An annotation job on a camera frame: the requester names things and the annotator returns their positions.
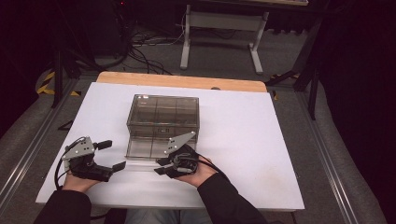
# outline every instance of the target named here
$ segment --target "white tabletop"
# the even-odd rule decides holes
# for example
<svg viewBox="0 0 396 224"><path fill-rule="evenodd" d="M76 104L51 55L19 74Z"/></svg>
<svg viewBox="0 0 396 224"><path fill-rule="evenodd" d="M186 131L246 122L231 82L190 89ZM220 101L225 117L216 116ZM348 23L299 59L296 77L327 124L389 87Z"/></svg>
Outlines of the white tabletop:
<svg viewBox="0 0 396 224"><path fill-rule="evenodd" d="M289 153L266 92L212 91L92 83L73 126L36 198L46 203L55 190L53 175L64 147L81 136L93 142L112 140L113 146L95 153L95 162L111 167L126 161L126 126L135 94L198 97L200 132L197 151L210 158L239 193L258 209L304 209ZM151 165L142 168L127 161L126 168L107 183L88 192L92 204L109 207L201 208L195 187L157 175Z"/></svg>

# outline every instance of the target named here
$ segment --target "white stand leg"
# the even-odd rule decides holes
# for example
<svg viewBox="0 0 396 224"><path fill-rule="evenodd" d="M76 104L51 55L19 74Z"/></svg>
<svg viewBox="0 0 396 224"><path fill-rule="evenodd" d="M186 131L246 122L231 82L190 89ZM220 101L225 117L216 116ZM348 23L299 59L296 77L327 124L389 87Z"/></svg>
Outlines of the white stand leg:
<svg viewBox="0 0 396 224"><path fill-rule="evenodd" d="M257 48L259 47L260 41L262 39L262 32L264 31L265 24L268 20L268 12L264 12L262 15L262 21L260 22L259 29L256 32L256 41L249 44L249 50L251 54L251 58L254 63L254 67L256 69L256 73L258 75L262 75L262 63L260 62L259 54L257 53Z"/></svg>
<svg viewBox="0 0 396 224"><path fill-rule="evenodd" d="M181 63L180 69L186 70L189 64L189 54L190 54L190 14L191 6L187 5L186 9L186 26L184 30L184 45L183 52L181 53Z"/></svg>

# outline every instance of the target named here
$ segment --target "transparent box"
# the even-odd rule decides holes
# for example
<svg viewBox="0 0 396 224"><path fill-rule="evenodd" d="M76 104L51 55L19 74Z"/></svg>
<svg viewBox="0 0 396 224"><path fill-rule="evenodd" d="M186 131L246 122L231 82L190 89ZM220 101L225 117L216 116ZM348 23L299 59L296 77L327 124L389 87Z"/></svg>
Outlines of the transparent box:
<svg viewBox="0 0 396 224"><path fill-rule="evenodd" d="M196 132L188 142L196 149L199 133L199 99L196 97L137 94L129 113L130 134L126 158L155 161L167 157L169 138Z"/></svg>

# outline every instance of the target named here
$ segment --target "wooden edge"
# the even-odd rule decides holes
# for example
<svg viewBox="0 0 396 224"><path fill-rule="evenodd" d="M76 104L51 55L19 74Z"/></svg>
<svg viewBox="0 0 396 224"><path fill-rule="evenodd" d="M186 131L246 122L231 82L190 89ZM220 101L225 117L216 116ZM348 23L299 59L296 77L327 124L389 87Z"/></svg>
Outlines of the wooden edge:
<svg viewBox="0 0 396 224"><path fill-rule="evenodd" d="M99 74L96 82L142 86L194 88L206 90L218 88L224 91L267 92L265 84L261 81L213 77L182 77L138 73L102 72L101 74Z"/></svg>

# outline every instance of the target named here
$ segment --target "metal bracket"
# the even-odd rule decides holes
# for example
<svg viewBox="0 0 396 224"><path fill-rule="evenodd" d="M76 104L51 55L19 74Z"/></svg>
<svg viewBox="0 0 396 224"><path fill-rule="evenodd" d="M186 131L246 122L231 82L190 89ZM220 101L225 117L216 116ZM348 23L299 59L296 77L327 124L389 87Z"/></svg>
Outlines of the metal bracket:
<svg viewBox="0 0 396 224"><path fill-rule="evenodd" d="M179 148L183 147L190 139L192 139L196 135L195 132L185 133L173 138L169 138L168 148L165 150L165 155L169 155L170 153L177 151Z"/></svg>
<svg viewBox="0 0 396 224"><path fill-rule="evenodd" d="M82 137L81 140L78 140L74 146L71 146L71 148L62 157L62 160L63 161L71 160L76 157L82 157L85 155L92 154L94 152L95 152L95 147L93 146L91 138L89 136L86 136L86 137Z"/></svg>

